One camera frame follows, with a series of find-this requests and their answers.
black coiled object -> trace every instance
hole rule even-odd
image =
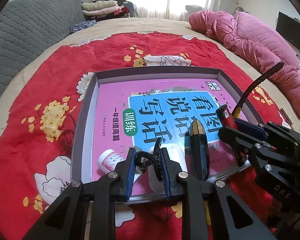
[[[162,181],[161,168],[159,163],[160,145],[162,138],[158,137],[154,144],[153,154],[146,151],[138,151],[135,156],[135,164],[139,168],[147,168],[153,165],[155,175],[158,181]],[[147,161],[141,162],[141,158],[146,158]]]

stack of folded bedding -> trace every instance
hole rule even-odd
[[[118,6],[118,2],[114,0],[82,3],[81,7],[87,20],[102,21],[129,17],[129,9],[123,5]]]

pink quilt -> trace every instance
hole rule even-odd
[[[239,55],[261,73],[279,62],[284,67],[270,79],[279,87],[300,118],[300,67],[293,49],[279,33],[254,16],[203,10],[189,17],[191,27]]]

black flat screen tv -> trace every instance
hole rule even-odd
[[[276,31],[300,50],[300,23],[279,12]]]

green label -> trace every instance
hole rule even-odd
[[[128,136],[135,136],[138,132],[136,112],[133,109],[128,108],[123,111],[122,117],[124,133]]]

